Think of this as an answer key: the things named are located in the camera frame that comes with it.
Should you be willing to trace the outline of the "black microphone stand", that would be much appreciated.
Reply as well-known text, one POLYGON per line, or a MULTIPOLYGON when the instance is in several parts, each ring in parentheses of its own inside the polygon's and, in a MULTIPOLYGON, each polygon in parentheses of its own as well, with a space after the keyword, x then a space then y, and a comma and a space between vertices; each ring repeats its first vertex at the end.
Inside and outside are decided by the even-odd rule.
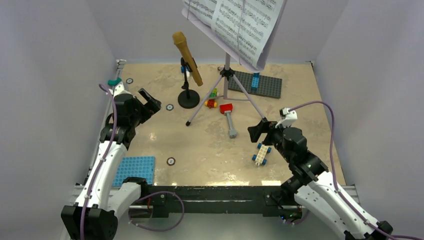
MULTIPOLYGON (((180 58, 180 64, 183 67, 189 67, 189 64, 184 61, 183 57, 180 58)), ((199 94, 189 87, 189 79, 184 77, 184 83, 181 86, 183 91, 178 95, 177 101, 178 104, 184 108, 184 109, 193 109, 195 108, 199 102, 200 102, 200 96, 199 94)))

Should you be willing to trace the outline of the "gold microphone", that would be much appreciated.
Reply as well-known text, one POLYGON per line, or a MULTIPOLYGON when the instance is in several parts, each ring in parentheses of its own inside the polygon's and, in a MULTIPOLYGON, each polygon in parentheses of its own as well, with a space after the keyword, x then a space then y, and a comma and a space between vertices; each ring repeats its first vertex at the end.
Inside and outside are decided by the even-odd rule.
POLYGON ((192 70, 192 77, 194 82, 201 87, 203 85, 202 77, 198 71, 198 67, 196 65, 196 62, 194 61, 194 58, 189 50, 187 39, 185 35, 181 31, 177 31, 172 34, 172 40, 174 45, 178 48, 178 50, 181 53, 181 56, 183 57, 184 61, 188 63, 189 67, 192 70))

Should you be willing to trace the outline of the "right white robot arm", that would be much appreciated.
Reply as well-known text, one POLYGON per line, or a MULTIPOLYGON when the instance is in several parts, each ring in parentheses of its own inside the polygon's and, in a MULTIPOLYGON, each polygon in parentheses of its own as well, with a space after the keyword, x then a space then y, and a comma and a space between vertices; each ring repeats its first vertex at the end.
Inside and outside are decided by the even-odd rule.
POLYGON ((307 147, 301 129, 280 127, 262 119, 248 127, 250 140, 274 146, 288 163, 292 177, 281 185, 280 196, 288 204, 306 207, 343 240, 386 240, 393 227, 364 210, 336 181, 325 163, 307 147))

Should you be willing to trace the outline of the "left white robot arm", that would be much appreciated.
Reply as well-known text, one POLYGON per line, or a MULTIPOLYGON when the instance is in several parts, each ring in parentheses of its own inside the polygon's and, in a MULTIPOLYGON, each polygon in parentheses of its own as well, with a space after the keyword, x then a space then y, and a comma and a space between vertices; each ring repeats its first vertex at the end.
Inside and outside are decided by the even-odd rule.
POLYGON ((100 132, 93 168, 77 199, 61 211, 61 219, 72 240, 112 240, 121 216, 130 205, 133 202, 142 205, 149 199, 146 179, 136 176, 126 177, 118 192, 110 196, 118 168, 136 135, 136 127, 161 109, 161 102, 144 88, 138 92, 146 103, 126 90, 108 90, 113 96, 112 113, 106 117, 100 132))

